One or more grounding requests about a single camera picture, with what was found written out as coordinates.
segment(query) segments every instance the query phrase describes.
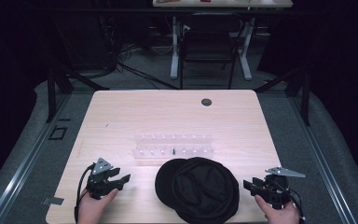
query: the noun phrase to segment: table leg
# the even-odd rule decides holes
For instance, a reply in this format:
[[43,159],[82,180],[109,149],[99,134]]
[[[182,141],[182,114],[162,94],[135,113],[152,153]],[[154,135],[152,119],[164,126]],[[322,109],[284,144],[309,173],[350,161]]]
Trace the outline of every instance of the table leg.
[[178,30],[176,17],[172,18],[172,64],[171,64],[171,79],[178,78],[179,54],[178,54]]
[[251,69],[249,68],[248,60],[246,59],[246,53],[249,48],[249,43],[251,41],[254,27],[255,27],[255,18],[251,18],[250,21],[246,22],[245,31],[244,31],[245,40],[243,41],[242,50],[240,50],[240,60],[241,60],[243,75],[245,77],[245,80],[248,81],[252,80],[252,74],[251,74]]

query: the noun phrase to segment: black cable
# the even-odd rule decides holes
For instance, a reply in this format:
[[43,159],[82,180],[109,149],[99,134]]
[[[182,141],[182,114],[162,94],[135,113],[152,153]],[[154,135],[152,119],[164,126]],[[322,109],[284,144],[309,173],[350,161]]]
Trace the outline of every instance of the black cable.
[[132,57],[131,51],[136,49],[134,44],[123,44],[121,52],[117,56],[117,63],[122,63]]
[[179,88],[177,88],[177,87],[171,85],[170,83],[161,81],[161,80],[159,80],[158,78],[153,77],[153,76],[151,76],[151,75],[149,75],[149,74],[147,74],[147,73],[145,73],[145,72],[141,72],[141,71],[138,71],[138,70],[136,70],[136,69],[134,69],[134,68],[131,68],[131,67],[125,65],[124,63],[119,63],[119,62],[117,62],[117,64],[120,65],[121,67],[123,67],[123,69],[126,69],[127,71],[133,73],[133,74],[136,75],[136,76],[143,77],[143,78],[145,78],[146,80],[155,81],[155,82],[157,82],[157,83],[159,83],[159,84],[162,84],[162,85],[167,86],[167,87],[169,87],[169,88],[171,88],[171,89],[174,89],[174,90],[179,90]]
[[76,207],[75,207],[75,222],[77,223],[78,221],[78,215],[79,215],[79,205],[80,205],[80,201],[83,199],[84,195],[87,194],[87,192],[85,192],[81,197],[80,197],[80,190],[81,190],[81,184],[83,183],[83,179],[84,176],[86,175],[88,170],[92,170],[95,167],[95,162],[90,165],[89,167],[87,167],[87,169],[84,171],[83,175],[80,178],[79,181],[79,185],[77,187],[77,195],[76,195]]
[[[168,28],[170,29],[171,35],[172,35],[172,27],[171,27],[170,23],[168,22],[167,17],[164,17],[164,20],[165,20],[165,22],[167,23]],[[157,48],[156,46],[152,46],[151,49],[152,49],[153,51],[155,51],[156,54],[163,55],[163,54],[166,54],[166,53],[168,53],[168,52],[170,52],[170,51],[172,50],[172,48],[173,48],[173,42],[170,41],[170,45],[167,46],[167,47],[168,47],[169,49],[168,49],[168,50],[165,50],[164,52],[158,52],[158,51],[156,50],[156,48]]]
[[298,200],[299,200],[298,203],[302,206],[303,196],[301,194],[299,194],[297,191],[293,190],[293,189],[290,189],[290,191],[292,191],[298,197]]

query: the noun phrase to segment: black fabric hat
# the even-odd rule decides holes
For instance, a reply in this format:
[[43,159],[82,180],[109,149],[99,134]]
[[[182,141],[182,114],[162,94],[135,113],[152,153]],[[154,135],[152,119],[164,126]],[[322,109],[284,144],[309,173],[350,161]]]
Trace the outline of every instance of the black fabric hat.
[[199,157],[164,163],[155,187],[158,198],[188,223],[224,223],[240,201],[234,175],[221,163]]

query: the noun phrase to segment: light wooden tabletop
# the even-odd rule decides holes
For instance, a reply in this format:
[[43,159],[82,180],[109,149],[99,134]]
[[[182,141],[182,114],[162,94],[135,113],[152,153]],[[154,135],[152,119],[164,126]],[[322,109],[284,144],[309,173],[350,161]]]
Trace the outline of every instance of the light wooden tabletop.
[[[212,104],[205,106],[202,99]],[[243,179],[263,178],[265,169],[280,165],[253,91],[97,91],[55,194],[63,203],[50,206],[47,222],[75,222],[78,181],[100,157],[121,168],[113,179],[131,174],[101,222],[184,222],[158,199],[154,189],[156,173],[169,159],[136,160],[132,155],[136,134],[211,134],[211,159],[225,165],[240,184],[239,210],[228,222],[266,220],[242,187]]]
[[291,0],[153,0],[154,7],[291,7]]

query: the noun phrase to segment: gray floor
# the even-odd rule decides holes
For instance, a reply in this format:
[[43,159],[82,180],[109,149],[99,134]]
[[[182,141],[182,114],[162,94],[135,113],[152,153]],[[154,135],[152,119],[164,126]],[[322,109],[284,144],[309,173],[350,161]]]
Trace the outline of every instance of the gray floor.
[[[237,63],[232,89],[251,90],[274,78],[256,71],[266,41],[254,38],[248,52],[254,79],[245,81]],[[126,54],[123,63],[178,87],[179,80],[170,79],[171,53],[161,54],[166,48],[156,50],[159,53],[135,49]],[[168,89],[120,70],[93,81],[111,90]],[[194,65],[187,66],[185,72],[186,89],[226,88],[227,76],[220,67]],[[72,82],[73,94],[58,92],[59,113],[50,124],[45,123],[47,84],[35,89],[38,99],[33,115],[0,172],[0,222],[46,222],[48,205],[42,202],[54,196],[93,93],[81,82]],[[285,86],[281,83],[258,97],[282,166],[307,176],[289,178],[290,187],[303,196],[307,223],[358,223],[358,170],[341,133],[314,95],[310,97],[311,126],[305,126],[298,115],[298,100],[284,96]],[[66,128],[62,140],[49,140],[54,127]]]

